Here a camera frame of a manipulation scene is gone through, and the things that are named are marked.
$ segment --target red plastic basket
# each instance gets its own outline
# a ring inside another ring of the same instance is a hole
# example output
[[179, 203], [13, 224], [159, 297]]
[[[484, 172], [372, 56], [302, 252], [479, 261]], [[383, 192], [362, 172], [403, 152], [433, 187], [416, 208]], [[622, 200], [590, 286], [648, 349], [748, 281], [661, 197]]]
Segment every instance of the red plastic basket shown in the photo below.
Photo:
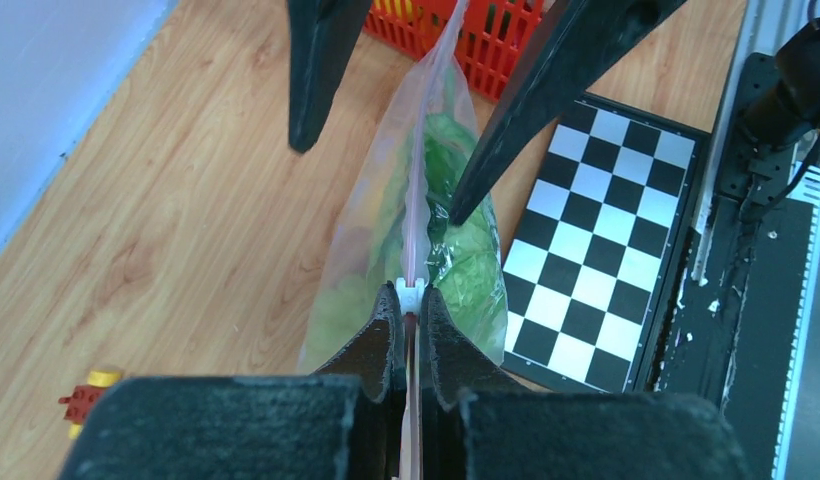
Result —
[[[554, 0], [471, 0], [455, 56], [469, 88], [498, 101], [543, 3]], [[433, 48], [456, 0], [373, 0], [363, 31], [418, 60]]]

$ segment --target black and white checkerboard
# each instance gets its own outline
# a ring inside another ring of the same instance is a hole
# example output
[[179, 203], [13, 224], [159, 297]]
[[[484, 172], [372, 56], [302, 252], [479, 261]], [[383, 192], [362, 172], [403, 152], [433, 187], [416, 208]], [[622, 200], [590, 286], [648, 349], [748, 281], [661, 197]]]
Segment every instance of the black and white checkerboard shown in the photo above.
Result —
[[504, 368], [630, 388], [701, 146], [681, 128], [594, 97], [562, 116], [504, 265]]

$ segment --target lettuce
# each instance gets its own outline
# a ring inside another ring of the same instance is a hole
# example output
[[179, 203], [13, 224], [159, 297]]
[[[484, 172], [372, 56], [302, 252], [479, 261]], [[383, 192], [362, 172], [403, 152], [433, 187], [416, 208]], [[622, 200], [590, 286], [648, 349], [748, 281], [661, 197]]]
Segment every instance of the lettuce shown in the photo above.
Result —
[[[426, 261], [432, 284], [442, 292], [455, 325], [494, 362], [503, 360], [507, 296], [501, 271], [500, 239], [489, 196], [460, 227], [448, 212], [460, 175], [477, 144], [475, 135], [449, 114], [425, 120], [425, 176], [431, 210]], [[411, 164], [412, 133], [398, 151], [371, 229], [365, 272], [348, 274], [316, 297], [299, 369], [312, 371], [333, 356], [371, 314], [378, 287], [403, 276], [401, 252], [404, 195]]]

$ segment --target ziplock bag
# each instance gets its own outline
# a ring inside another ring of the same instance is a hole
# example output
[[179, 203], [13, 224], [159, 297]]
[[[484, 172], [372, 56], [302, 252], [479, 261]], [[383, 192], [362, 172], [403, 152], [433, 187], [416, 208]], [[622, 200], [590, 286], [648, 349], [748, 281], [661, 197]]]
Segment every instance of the ziplock bag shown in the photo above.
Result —
[[404, 77], [339, 217], [298, 361], [320, 367], [369, 320], [378, 288], [399, 277], [440, 289], [460, 331], [500, 364], [507, 297], [489, 195], [460, 227], [448, 211], [478, 141], [455, 58], [461, 0], [437, 44]]

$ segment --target wooden floor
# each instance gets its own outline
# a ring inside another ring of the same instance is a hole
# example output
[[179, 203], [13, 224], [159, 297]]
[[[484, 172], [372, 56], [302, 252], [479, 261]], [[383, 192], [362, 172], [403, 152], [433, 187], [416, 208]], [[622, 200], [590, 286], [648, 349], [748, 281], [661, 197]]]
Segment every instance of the wooden floor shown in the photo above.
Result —
[[[709, 130], [742, 0], [687, 3], [593, 92]], [[129, 374], [291, 372], [337, 214], [410, 61], [360, 39], [327, 128], [286, 144], [285, 2], [182, 0], [0, 257], [0, 479], [53, 477], [57, 398]], [[481, 125], [492, 107], [476, 101]], [[505, 251], [548, 142], [494, 198]]]

